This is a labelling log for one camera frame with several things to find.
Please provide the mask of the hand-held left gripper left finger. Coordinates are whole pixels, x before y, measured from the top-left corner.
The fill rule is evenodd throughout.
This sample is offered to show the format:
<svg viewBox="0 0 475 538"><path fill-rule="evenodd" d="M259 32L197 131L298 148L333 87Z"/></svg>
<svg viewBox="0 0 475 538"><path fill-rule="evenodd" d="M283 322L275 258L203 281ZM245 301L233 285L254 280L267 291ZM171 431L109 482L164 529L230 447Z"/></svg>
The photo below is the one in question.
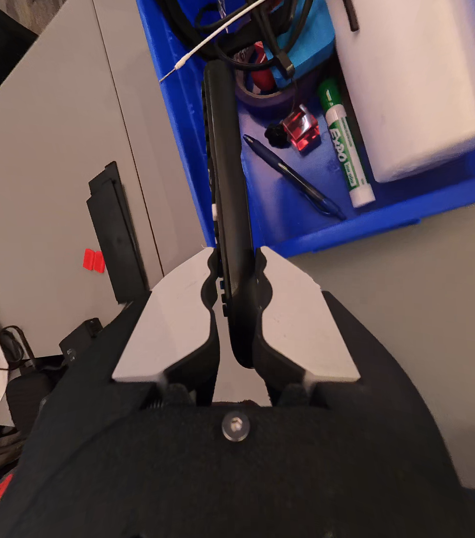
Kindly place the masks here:
<svg viewBox="0 0 475 538"><path fill-rule="evenodd" d="M189 392L214 383L220 364L213 311L218 262L217 250L206 247L153 287L113 381L181 384Z"/></svg>

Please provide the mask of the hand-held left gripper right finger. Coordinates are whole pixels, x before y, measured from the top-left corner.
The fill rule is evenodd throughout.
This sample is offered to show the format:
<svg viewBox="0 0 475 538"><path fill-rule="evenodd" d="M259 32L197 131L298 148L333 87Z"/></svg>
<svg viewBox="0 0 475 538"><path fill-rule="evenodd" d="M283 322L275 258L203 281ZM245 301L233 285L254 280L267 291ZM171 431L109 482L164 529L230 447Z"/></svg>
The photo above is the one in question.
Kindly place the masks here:
<svg viewBox="0 0 475 538"><path fill-rule="evenodd" d="M253 365L269 389L325 382L355 383L361 375L319 286L267 246L255 255L256 326Z"/></svg>

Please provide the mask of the blue plastic bin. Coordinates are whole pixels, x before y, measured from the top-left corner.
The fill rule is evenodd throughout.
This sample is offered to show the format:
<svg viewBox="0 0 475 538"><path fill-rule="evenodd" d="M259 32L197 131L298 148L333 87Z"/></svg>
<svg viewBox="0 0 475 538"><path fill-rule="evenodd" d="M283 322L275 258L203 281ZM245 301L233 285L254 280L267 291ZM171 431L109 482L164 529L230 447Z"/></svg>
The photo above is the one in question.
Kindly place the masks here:
<svg viewBox="0 0 475 538"><path fill-rule="evenodd" d="M209 244L214 241L201 82L205 62L191 59L161 85L180 158L190 191ZM322 216L288 182L261 162L250 148L242 152L247 181L250 223L256 246L268 245L286 257L321 251L352 242L475 203L475 151L416 178L374 185L377 202L362 210L352 208L342 172L328 144L325 120L316 96L310 100L322 144L300 157L295 150L282 150L283 158L296 165L305 178L322 192L332 194L348 219L357 224L338 225Z"/></svg>

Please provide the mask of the blue ballpoint pen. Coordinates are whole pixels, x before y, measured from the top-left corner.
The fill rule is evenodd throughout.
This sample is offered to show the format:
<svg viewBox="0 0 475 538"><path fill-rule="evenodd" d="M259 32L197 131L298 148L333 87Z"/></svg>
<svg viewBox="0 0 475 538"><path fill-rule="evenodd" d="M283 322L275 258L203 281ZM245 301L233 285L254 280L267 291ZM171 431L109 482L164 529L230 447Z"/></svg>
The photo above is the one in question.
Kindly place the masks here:
<svg viewBox="0 0 475 538"><path fill-rule="evenodd" d="M325 216L333 217L338 221L346 220L346 216L334 201L316 189L314 185L286 164L277 154L269 150L259 140L247 134L242 135L242 139L259 158L274 171L280 173L297 191L299 191L300 194L313 205L317 212Z"/></svg>

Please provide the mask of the green whiteboard marker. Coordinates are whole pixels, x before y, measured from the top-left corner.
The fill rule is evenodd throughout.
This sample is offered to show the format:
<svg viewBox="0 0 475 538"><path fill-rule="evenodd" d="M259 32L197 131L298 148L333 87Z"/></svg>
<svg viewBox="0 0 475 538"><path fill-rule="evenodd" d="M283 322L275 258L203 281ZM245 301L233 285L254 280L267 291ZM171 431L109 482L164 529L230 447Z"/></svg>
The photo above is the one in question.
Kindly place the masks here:
<svg viewBox="0 0 475 538"><path fill-rule="evenodd" d="M352 206L360 209L375 202L375 195L366 177L335 78L329 77L320 83L318 96Z"/></svg>

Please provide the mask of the red translucent cube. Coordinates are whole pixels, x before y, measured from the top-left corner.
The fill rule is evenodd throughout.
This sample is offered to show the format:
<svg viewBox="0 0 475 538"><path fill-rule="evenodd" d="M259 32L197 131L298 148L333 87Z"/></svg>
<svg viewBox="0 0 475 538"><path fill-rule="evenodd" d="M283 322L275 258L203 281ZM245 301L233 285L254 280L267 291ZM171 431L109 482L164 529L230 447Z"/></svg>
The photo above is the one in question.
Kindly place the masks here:
<svg viewBox="0 0 475 538"><path fill-rule="evenodd" d="M321 144L320 128L316 117L301 104L282 120L289 142L302 156Z"/></svg>

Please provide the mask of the purple tape roll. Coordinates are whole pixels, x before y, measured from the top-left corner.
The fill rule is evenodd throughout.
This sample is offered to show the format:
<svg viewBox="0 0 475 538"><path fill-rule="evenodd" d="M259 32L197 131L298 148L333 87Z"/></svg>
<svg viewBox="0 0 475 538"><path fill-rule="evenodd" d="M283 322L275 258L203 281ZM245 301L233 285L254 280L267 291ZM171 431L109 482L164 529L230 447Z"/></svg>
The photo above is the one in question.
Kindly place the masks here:
<svg viewBox="0 0 475 538"><path fill-rule="evenodd" d="M292 82L289 86L268 94L254 93L246 86L245 71L235 71L235 96L239 103L253 116L269 119L286 117L295 109L298 86Z"/></svg>

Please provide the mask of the white foam block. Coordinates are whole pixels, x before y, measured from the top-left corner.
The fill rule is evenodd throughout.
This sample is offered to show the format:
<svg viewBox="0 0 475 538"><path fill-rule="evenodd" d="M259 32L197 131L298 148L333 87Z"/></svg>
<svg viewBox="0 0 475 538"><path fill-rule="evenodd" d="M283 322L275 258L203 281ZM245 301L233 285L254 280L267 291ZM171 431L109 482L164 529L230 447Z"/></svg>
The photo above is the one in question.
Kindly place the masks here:
<svg viewBox="0 0 475 538"><path fill-rule="evenodd" d="M326 1L373 176L475 150L475 1Z"/></svg>

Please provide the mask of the light blue foam pad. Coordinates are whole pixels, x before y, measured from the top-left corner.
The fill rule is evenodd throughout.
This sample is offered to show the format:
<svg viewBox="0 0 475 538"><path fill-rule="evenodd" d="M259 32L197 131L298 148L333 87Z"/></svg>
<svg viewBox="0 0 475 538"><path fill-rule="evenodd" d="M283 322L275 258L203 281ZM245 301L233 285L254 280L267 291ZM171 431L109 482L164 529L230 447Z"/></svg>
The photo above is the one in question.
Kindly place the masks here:
<svg viewBox="0 0 475 538"><path fill-rule="evenodd" d="M266 21L295 68L294 80L317 69L334 51L335 30L325 1L283 1Z"/></svg>

